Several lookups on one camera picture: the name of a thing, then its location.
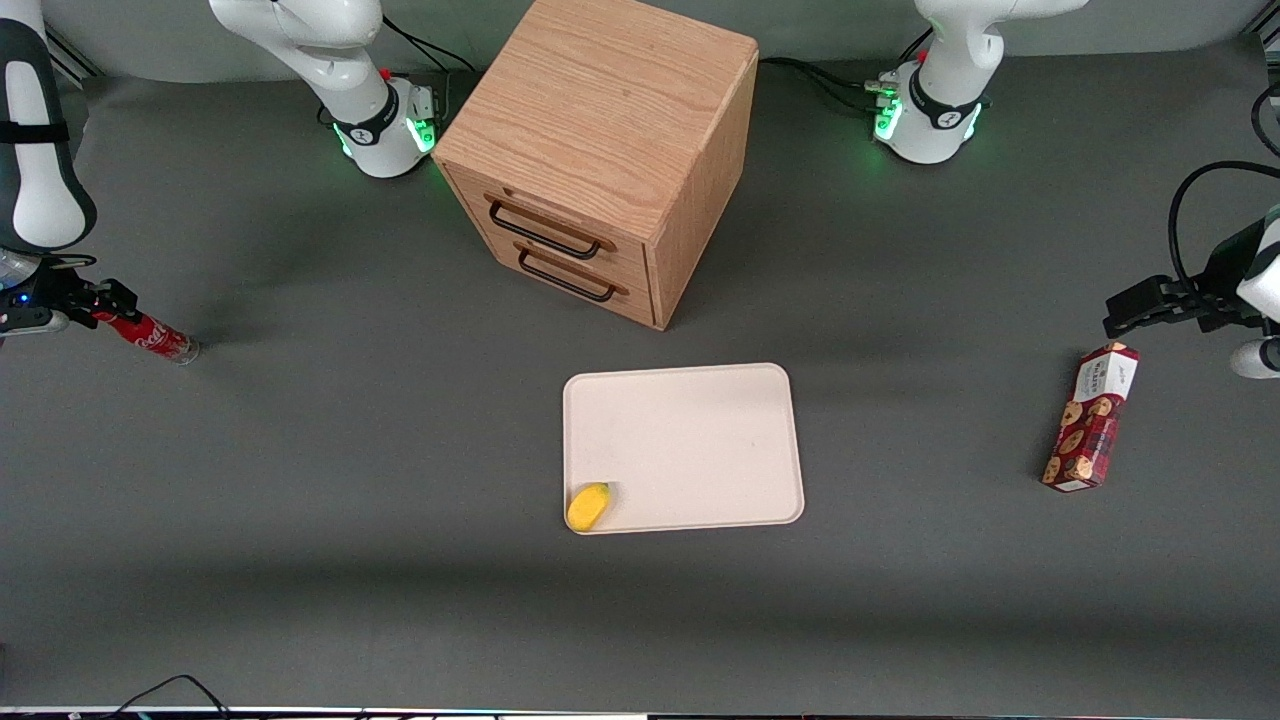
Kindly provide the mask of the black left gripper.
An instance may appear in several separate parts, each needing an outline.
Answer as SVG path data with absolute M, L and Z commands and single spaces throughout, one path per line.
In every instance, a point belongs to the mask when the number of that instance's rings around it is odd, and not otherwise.
M 1152 275 L 1106 300 L 1106 337 L 1119 340 L 1139 328 L 1183 322 L 1197 322 L 1203 333 L 1275 323 L 1276 217 L 1268 214 L 1219 243 L 1196 282 L 1216 302 L 1216 314 L 1190 296 L 1170 293 L 1169 275 Z

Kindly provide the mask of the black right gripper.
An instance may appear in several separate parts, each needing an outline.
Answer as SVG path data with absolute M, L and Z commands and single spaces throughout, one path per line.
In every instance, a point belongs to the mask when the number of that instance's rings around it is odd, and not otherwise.
M 95 331 L 100 315 L 138 315 L 138 297 L 122 282 L 79 277 L 96 261 L 82 254 L 1 255 L 1 337 L 55 333 L 72 323 Z

